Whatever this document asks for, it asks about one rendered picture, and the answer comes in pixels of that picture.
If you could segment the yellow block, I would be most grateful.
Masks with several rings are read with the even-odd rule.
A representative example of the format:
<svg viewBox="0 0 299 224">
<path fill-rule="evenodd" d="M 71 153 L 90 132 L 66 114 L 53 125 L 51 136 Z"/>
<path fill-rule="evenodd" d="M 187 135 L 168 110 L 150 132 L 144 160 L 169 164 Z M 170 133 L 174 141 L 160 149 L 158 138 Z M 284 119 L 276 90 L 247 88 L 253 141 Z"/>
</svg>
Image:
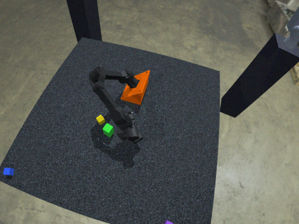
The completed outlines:
<svg viewBox="0 0 299 224">
<path fill-rule="evenodd" d="M 98 116 L 97 118 L 97 122 L 101 125 L 103 123 L 105 123 L 105 119 L 102 117 L 102 115 Z"/>
</svg>

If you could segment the blue block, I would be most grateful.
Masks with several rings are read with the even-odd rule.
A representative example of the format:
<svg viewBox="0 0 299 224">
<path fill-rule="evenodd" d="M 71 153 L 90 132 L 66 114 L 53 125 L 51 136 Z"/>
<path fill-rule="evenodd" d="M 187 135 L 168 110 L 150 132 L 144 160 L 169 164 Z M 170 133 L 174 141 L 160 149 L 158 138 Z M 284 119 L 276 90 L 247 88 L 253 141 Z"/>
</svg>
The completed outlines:
<svg viewBox="0 0 299 224">
<path fill-rule="evenodd" d="M 12 168 L 4 168 L 4 172 L 3 172 L 3 174 L 4 175 L 9 175 L 9 176 L 13 176 L 13 173 L 14 173 L 14 169 L 12 169 Z"/>
</svg>

